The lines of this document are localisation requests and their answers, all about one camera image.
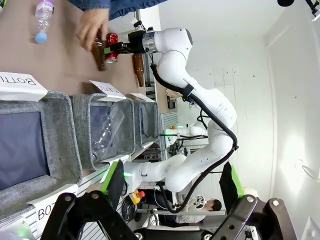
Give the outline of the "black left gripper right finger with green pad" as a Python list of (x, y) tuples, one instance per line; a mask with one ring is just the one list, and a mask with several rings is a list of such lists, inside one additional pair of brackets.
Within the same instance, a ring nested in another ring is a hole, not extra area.
[(271, 198), (264, 202), (245, 193), (233, 166), (227, 162), (219, 185), (227, 216), (212, 240), (236, 240), (245, 226), (253, 226), (261, 240), (298, 240), (284, 201)]

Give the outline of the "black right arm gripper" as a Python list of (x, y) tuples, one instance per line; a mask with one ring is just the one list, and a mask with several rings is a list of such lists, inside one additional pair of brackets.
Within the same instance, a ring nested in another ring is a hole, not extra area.
[[(144, 54), (145, 49), (143, 47), (143, 35), (145, 31), (134, 31), (128, 34), (128, 41), (122, 54)], [(105, 47), (104, 54), (119, 53), (123, 49), (123, 43), (117, 42), (111, 44), (109, 47)]]

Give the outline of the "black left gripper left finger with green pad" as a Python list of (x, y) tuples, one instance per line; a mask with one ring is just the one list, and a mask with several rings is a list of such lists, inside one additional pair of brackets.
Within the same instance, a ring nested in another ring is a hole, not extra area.
[(117, 212), (125, 185), (124, 164), (114, 161), (102, 186), (81, 197), (58, 196), (41, 235), (41, 240), (80, 240), (86, 223), (96, 222), (110, 240), (138, 240)]

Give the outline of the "red drink can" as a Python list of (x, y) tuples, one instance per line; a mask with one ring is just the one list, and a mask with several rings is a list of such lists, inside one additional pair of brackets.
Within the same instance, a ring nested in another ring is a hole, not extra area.
[(116, 52), (111, 52), (109, 50), (111, 45), (116, 44), (117, 42), (118, 42), (118, 35), (116, 33), (110, 32), (107, 34), (105, 50), (104, 50), (106, 64), (114, 64), (118, 61), (118, 54)]

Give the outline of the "brown glass bottle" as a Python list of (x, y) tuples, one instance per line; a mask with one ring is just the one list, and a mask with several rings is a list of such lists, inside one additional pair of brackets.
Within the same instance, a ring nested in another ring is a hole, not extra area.
[(137, 77), (138, 85), (139, 87), (143, 87), (145, 84), (144, 81), (144, 62), (143, 62), (143, 56), (142, 54), (133, 54), (132, 55), (132, 64), (133, 64), (133, 70)]
[(104, 40), (101, 40), (99, 37), (95, 37), (92, 43), (91, 53), (95, 60), (97, 69), (100, 72), (106, 69), (105, 48), (106, 42)]

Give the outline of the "person's denim sleeve forearm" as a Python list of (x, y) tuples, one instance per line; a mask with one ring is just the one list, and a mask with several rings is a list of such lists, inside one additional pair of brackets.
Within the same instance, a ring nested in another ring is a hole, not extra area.
[(114, 20), (140, 9), (154, 7), (167, 0), (68, 0), (82, 11), (109, 9), (109, 19)]

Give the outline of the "narrow grey fabric basket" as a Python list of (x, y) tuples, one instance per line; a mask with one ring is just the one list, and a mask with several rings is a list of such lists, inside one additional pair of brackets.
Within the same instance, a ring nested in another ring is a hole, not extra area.
[(134, 100), (135, 147), (142, 148), (159, 138), (158, 103), (146, 100)]

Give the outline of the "medium grey fabric basket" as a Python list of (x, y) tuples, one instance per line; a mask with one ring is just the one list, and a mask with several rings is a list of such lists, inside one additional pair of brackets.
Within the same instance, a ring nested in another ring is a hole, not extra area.
[[(136, 150), (135, 141), (135, 117), (133, 100), (126, 99), (113, 101), (99, 101), (105, 97), (102, 93), (79, 94), (72, 97), (72, 110), (76, 139), (82, 167), (90, 170), (99, 170), (106, 166), (107, 162), (116, 157), (131, 155)], [(115, 135), (109, 158), (97, 161), (92, 154), (91, 146), (91, 121), (90, 110), (92, 106), (120, 108), (124, 113), (123, 122)]]

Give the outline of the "large grey fabric basket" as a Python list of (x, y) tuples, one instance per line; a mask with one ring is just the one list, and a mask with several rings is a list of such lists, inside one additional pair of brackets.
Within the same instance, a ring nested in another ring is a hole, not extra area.
[(0, 100), (0, 219), (29, 211), (31, 201), (82, 177), (68, 95)]

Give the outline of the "person's hand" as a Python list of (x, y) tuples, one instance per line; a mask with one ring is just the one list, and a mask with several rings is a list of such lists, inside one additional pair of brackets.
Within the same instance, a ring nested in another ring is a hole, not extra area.
[(76, 37), (85, 50), (92, 50), (92, 45), (98, 33), (100, 33), (101, 40), (106, 40), (109, 13), (108, 8), (87, 9), (83, 12), (76, 30)]

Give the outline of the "white plastic label card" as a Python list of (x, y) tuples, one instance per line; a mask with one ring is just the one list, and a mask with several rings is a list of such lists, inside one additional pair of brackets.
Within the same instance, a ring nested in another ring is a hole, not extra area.
[(89, 81), (93, 85), (95, 85), (102, 93), (105, 94), (105, 96), (100, 98), (99, 101), (119, 102), (126, 99), (126, 97), (110, 83), (98, 82), (93, 80)]

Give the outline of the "seated person in background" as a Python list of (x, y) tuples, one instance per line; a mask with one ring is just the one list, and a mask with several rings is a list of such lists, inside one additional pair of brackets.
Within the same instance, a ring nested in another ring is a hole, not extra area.
[[(222, 203), (218, 199), (208, 200), (202, 208), (197, 208), (195, 205), (185, 206), (183, 212), (197, 212), (197, 213), (207, 213), (207, 212), (218, 212), (222, 209)], [(205, 215), (177, 215), (175, 217), (175, 222), (177, 224), (195, 224), (204, 220)]]

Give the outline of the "small white label card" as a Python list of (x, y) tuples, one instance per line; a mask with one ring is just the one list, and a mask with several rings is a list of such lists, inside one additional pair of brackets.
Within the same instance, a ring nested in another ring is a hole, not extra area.
[(144, 100), (146, 102), (153, 102), (153, 100), (145, 95), (143, 95), (142, 93), (130, 93), (130, 95), (134, 96), (135, 98)]

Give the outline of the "yellow red emergency stop button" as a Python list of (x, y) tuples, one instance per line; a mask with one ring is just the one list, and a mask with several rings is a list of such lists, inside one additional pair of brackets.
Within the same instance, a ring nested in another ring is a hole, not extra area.
[(142, 190), (136, 189), (134, 192), (130, 193), (128, 196), (132, 201), (132, 203), (134, 205), (137, 205), (145, 197), (145, 192)]

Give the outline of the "clear plastic bottle blue cap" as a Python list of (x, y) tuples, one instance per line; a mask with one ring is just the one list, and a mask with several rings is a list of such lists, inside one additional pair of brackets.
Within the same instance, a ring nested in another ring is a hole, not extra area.
[(54, 15), (54, 0), (39, 0), (35, 8), (35, 18), (37, 31), (35, 33), (35, 42), (37, 44), (46, 43), (48, 40), (48, 31)]

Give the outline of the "crushed clear plastic bottle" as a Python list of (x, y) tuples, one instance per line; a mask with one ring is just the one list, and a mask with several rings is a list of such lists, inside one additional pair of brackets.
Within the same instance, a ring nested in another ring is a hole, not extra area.
[(90, 108), (91, 150), (96, 161), (104, 161), (109, 158), (114, 138), (124, 117), (124, 112), (117, 106), (92, 106)]

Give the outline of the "white bottle label card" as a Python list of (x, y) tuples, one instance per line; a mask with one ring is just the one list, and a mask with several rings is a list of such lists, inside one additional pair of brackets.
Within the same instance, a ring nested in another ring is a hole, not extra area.
[(30, 74), (0, 72), (0, 100), (38, 102), (47, 93)]

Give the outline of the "white label card on rail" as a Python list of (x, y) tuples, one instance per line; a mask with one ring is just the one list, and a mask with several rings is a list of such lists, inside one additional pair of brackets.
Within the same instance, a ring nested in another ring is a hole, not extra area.
[(59, 195), (63, 193), (76, 194), (78, 188), (77, 184), (68, 183), (45, 196), (27, 202), (35, 207), (37, 235), (42, 234)]

